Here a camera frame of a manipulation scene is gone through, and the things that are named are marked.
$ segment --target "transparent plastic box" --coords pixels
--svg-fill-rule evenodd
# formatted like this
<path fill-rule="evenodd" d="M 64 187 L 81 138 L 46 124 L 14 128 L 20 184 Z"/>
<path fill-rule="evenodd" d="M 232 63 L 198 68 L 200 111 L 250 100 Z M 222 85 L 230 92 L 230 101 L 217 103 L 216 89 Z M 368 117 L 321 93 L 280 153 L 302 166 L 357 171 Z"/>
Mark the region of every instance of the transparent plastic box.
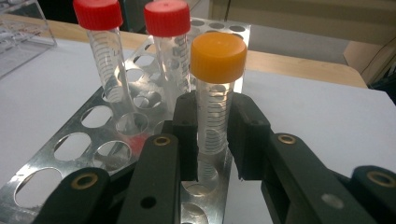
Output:
<path fill-rule="evenodd" d="M 0 78 L 54 46 L 36 0 L 0 0 Z"/>

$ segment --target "orange cap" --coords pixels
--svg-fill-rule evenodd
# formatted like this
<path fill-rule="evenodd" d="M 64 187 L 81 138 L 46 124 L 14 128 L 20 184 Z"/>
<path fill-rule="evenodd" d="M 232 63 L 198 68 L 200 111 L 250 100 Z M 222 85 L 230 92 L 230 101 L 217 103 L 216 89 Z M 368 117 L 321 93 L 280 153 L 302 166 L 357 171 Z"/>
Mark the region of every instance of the orange cap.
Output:
<path fill-rule="evenodd" d="M 247 46 L 240 37 L 206 33 L 192 41 L 190 70 L 204 82 L 230 83 L 244 73 L 246 57 Z"/>

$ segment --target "circular hole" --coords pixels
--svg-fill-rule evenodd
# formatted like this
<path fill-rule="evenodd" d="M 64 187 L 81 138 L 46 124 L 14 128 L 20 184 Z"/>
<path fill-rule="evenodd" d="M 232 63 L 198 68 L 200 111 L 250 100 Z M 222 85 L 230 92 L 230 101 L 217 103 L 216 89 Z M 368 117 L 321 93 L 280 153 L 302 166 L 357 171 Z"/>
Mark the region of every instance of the circular hole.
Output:
<path fill-rule="evenodd" d="M 116 124 L 119 133 L 125 135 L 136 135 L 145 131 L 148 127 L 149 119 L 144 114 L 128 113 L 123 115 Z"/>
<path fill-rule="evenodd" d="M 131 159 L 131 149 L 123 142 L 112 141 L 103 144 L 93 156 L 95 167 L 115 171 Z"/>
<path fill-rule="evenodd" d="M 130 69 L 126 72 L 128 82 L 136 82 L 144 75 L 140 69 Z"/>
<path fill-rule="evenodd" d="M 330 207 L 333 207 L 336 209 L 344 208 L 344 202 L 333 194 L 323 194 L 321 196 L 321 200 L 323 202 L 325 202 L 327 205 L 329 205 Z"/>
<path fill-rule="evenodd" d="M 21 207 L 43 204 L 61 183 L 61 174 L 55 169 L 44 169 L 28 176 L 18 186 L 15 202 Z"/>
<path fill-rule="evenodd" d="M 378 171 L 371 171 L 367 173 L 367 177 L 375 182 L 377 185 L 387 188 L 395 188 L 396 187 L 396 180 L 392 178 L 390 175 L 378 172 Z"/>
<path fill-rule="evenodd" d="M 277 137 L 277 140 L 279 140 L 279 142 L 281 143 L 288 145 L 293 145 L 296 143 L 296 139 L 293 136 L 287 134 L 281 134 L 280 136 Z"/>
<path fill-rule="evenodd" d="M 128 138 L 127 142 L 129 147 L 131 148 L 132 154 L 135 157 L 139 157 L 142 152 L 143 146 L 145 145 L 146 140 L 149 138 L 149 134 L 141 133 L 135 136 Z"/>
<path fill-rule="evenodd" d="M 161 73 L 159 73 L 159 72 L 153 73 L 148 78 L 151 81 L 153 81 L 154 83 L 160 83 L 161 82 Z"/>
<path fill-rule="evenodd" d="M 191 26 L 202 26 L 204 24 L 204 21 L 191 21 Z"/>
<path fill-rule="evenodd" d="M 201 33 L 201 31 L 200 31 L 199 28 L 191 27 L 189 32 L 188 32 L 188 35 L 198 35 L 200 33 Z"/>
<path fill-rule="evenodd" d="M 151 109 L 161 103 L 161 95 L 156 91 L 141 91 L 134 97 L 134 104 L 141 109 Z"/>
<path fill-rule="evenodd" d="M 245 28 L 242 26 L 230 26 L 230 30 L 234 31 L 234 32 L 244 32 Z"/>
<path fill-rule="evenodd" d="M 237 37 L 239 37 L 239 38 L 241 38 L 241 39 L 244 39 L 244 37 L 242 37 L 242 36 L 239 35 L 239 34 L 233 34 L 233 35 L 235 35 L 235 36 L 237 36 Z"/>
<path fill-rule="evenodd" d="M 87 128 L 98 128 L 105 125 L 112 116 L 110 108 L 99 105 L 85 112 L 81 122 Z"/>
<path fill-rule="evenodd" d="M 91 138 L 85 133 L 72 133 L 62 138 L 55 146 L 54 156 L 59 161 L 79 158 L 91 145 Z"/>
<path fill-rule="evenodd" d="M 204 210 L 193 203 L 183 203 L 180 212 L 181 223 L 209 223 Z"/>
<path fill-rule="evenodd" d="M 222 29 L 222 28 L 224 28 L 224 25 L 223 25 L 223 24 L 217 23 L 217 22 L 210 23 L 209 26 L 210 26 L 211 28 L 213 28 L 213 29 Z"/>
<path fill-rule="evenodd" d="M 140 201 L 140 205 L 145 208 L 145 209 L 150 209 L 155 206 L 157 201 L 155 200 L 154 197 L 146 197 Z"/>
<path fill-rule="evenodd" d="M 154 59 L 152 56 L 139 56 L 134 59 L 134 64 L 140 67 L 149 66 L 154 62 Z"/>
<path fill-rule="evenodd" d="M 198 161 L 198 182 L 182 181 L 183 188 L 195 196 L 205 196 L 219 184 L 219 174 L 216 168 L 207 161 Z"/>
<path fill-rule="evenodd" d="M 88 189 L 98 181 L 98 176 L 94 173 L 81 174 L 72 182 L 73 189 Z"/>

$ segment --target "rack hole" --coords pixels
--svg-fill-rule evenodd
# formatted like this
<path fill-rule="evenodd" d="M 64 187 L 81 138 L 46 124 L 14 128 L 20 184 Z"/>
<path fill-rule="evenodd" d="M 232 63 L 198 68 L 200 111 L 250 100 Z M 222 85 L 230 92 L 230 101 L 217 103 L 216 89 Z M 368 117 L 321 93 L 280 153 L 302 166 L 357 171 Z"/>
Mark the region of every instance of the rack hole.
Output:
<path fill-rule="evenodd" d="M 195 196 L 205 196 L 219 184 L 216 168 L 207 161 L 198 161 L 198 181 L 182 181 L 183 188 Z"/>
<path fill-rule="evenodd" d="M 62 138 L 55 146 L 54 156 L 59 161 L 79 158 L 91 145 L 91 138 L 85 133 L 72 133 Z"/>
<path fill-rule="evenodd" d="M 154 83 L 160 84 L 161 83 L 161 73 L 156 72 L 149 76 L 149 79 Z"/>
<path fill-rule="evenodd" d="M 126 77 L 128 79 L 128 82 L 136 82 L 143 75 L 144 75 L 144 72 L 140 69 L 130 69 L 130 70 L 126 71 Z"/>
<path fill-rule="evenodd" d="M 55 169 L 44 169 L 31 174 L 17 188 L 15 201 L 21 207 L 43 204 L 61 183 L 61 174 Z"/>
<path fill-rule="evenodd" d="M 98 128 L 105 125 L 113 116 L 110 108 L 99 105 L 89 109 L 82 117 L 82 125 L 87 128 Z"/>
<path fill-rule="evenodd" d="M 198 34 L 200 34 L 200 32 L 201 31 L 200 31 L 199 28 L 191 27 L 189 32 L 188 32 L 188 35 L 198 35 Z"/>
<path fill-rule="evenodd" d="M 242 36 L 239 35 L 239 34 L 233 34 L 233 35 L 235 35 L 235 36 L 237 36 L 237 37 L 239 37 L 239 38 L 241 38 L 241 39 L 244 39 L 244 37 L 242 37 Z"/>
<path fill-rule="evenodd" d="M 245 28 L 242 26 L 234 25 L 234 26 L 230 26 L 230 30 L 234 32 L 244 32 Z"/>
<path fill-rule="evenodd" d="M 202 208 L 193 203 L 183 203 L 181 205 L 181 223 L 208 224 L 209 221 Z"/>
<path fill-rule="evenodd" d="M 123 167 L 131 159 L 131 149 L 123 142 L 112 141 L 103 144 L 93 156 L 93 165 L 107 171 Z"/>
<path fill-rule="evenodd" d="M 151 109 L 161 103 L 161 95 L 156 91 L 141 91 L 134 97 L 134 104 L 141 109 Z"/>
<path fill-rule="evenodd" d="M 136 135 L 145 131 L 148 127 L 149 119 L 144 114 L 128 113 L 123 115 L 117 122 L 116 129 L 125 135 Z"/>
<path fill-rule="evenodd" d="M 224 28 L 224 24 L 217 23 L 217 22 L 210 23 L 209 26 L 213 29 L 218 29 L 218 30 Z"/>
<path fill-rule="evenodd" d="M 204 21 L 191 21 L 191 26 L 202 26 L 204 24 Z"/>

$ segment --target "metal screw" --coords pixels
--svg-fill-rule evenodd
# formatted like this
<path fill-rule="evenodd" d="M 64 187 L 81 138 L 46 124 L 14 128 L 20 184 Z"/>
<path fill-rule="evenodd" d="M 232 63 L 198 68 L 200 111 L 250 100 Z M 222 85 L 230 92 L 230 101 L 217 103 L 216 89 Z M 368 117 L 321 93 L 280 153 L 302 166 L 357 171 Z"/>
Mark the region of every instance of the metal screw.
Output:
<path fill-rule="evenodd" d="M 73 189 L 88 189 L 98 181 L 98 178 L 95 173 L 82 174 L 76 177 L 71 185 Z"/>
<path fill-rule="evenodd" d="M 378 171 L 370 171 L 367 173 L 367 177 L 375 182 L 377 185 L 386 188 L 395 188 L 396 187 L 396 180 L 392 178 L 392 176 L 378 172 Z"/>
<path fill-rule="evenodd" d="M 296 139 L 288 134 L 281 134 L 280 136 L 277 137 L 277 140 L 279 140 L 279 142 L 284 143 L 284 144 L 288 144 L 288 145 L 293 145 L 296 143 Z"/>

